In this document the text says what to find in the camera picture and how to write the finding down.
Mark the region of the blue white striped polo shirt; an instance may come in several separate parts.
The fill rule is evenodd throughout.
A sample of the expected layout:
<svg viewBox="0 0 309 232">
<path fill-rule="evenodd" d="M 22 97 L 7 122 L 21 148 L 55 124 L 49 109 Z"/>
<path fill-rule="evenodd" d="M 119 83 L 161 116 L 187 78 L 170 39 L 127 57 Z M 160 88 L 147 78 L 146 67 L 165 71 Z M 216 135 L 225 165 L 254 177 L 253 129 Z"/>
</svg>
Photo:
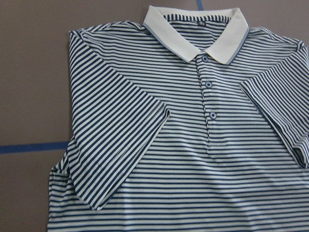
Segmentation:
<svg viewBox="0 0 309 232">
<path fill-rule="evenodd" d="M 50 232 L 306 232 L 309 51 L 238 8 L 70 32 Z"/>
</svg>

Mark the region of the brown table cover mat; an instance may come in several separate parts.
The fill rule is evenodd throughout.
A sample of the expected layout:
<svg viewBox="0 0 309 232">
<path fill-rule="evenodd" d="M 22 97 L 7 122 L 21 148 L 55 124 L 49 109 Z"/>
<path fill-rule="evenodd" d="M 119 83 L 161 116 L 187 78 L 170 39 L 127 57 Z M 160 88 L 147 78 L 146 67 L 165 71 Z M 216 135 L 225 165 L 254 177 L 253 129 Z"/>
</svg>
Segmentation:
<svg viewBox="0 0 309 232">
<path fill-rule="evenodd" d="M 306 0 L 3 0 L 0 3 L 0 229 L 44 232 L 50 169 L 71 132 L 69 31 L 132 20 L 149 5 L 238 7 L 250 26 L 309 41 Z"/>
</svg>

